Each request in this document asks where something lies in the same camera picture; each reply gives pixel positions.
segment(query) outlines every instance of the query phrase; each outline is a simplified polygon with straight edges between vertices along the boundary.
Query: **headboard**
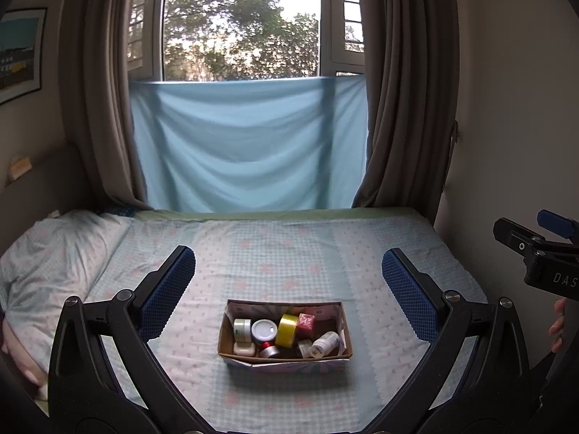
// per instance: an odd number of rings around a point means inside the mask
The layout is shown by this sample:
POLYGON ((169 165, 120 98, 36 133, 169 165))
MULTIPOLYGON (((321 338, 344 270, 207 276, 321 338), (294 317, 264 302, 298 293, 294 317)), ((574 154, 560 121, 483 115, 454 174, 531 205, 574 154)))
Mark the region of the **headboard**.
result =
POLYGON ((65 145, 0 193, 0 256, 37 220, 58 210, 93 209, 96 199, 77 149, 65 145))

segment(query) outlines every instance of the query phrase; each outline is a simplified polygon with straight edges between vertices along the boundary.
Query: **framed poster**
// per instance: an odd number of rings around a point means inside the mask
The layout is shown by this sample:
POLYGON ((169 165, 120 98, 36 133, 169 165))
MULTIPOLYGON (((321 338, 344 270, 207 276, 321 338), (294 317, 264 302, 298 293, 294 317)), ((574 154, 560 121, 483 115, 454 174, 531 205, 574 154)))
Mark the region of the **framed poster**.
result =
POLYGON ((41 89, 46 8, 8 11, 0 20, 0 104, 41 89))

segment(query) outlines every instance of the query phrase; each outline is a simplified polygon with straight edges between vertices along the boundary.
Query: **human hand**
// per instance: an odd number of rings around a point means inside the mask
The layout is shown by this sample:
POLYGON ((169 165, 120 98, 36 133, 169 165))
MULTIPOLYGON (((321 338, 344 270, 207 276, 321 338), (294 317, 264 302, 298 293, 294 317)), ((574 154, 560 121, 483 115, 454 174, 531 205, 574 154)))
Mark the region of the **human hand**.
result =
MULTIPOLYGON (((563 326, 565 325, 565 303, 566 303, 567 299, 566 298, 560 298, 559 300, 557 300, 555 302, 555 313, 561 313, 561 316, 557 318, 557 320, 555 320, 555 323, 553 323, 553 325, 549 328, 549 335, 553 336, 553 335, 557 335, 560 331, 563 330, 563 326)), ((563 345, 563 340, 561 339, 561 335, 558 335, 557 338, 555 338, 555 341, 553 342, 553 344, 551 345, 551 350, 553 352, 557 352, 558 350, 561 349, 561 346, 563 345)))

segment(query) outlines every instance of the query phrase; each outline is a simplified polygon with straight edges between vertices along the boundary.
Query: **red box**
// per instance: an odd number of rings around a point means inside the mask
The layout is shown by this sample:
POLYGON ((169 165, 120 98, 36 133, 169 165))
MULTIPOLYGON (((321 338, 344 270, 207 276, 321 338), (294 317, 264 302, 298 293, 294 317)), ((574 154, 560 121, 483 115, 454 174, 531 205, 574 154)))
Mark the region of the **red box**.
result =
POLYGON ((296 336, 298 340, 314 340, 314 331, 316 329, 316 318, 314 315, 300 313, 297 318, 296 336))

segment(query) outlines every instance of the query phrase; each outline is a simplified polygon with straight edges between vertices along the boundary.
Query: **blue gripper pad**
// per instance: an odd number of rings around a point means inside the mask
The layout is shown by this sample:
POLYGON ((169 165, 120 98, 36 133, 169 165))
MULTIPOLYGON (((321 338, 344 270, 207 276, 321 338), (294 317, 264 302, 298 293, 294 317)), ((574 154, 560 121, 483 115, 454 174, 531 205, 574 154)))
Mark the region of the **blue gripper pad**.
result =
POLYGON ((439 336, 439 314, 398 256, 389 250, 382 258, 382 276, 419 339, 431 344, 439 336))
POLYGON ((553 232, 561 238, 571 239, 575 235, 572 220, 545 209, 537 214, 537 223, 540 227, 553 232))
POLYGON ((195 254, 184 247, 141 307, 138 332, 143 341, 161 336, 193 274, 195 254))

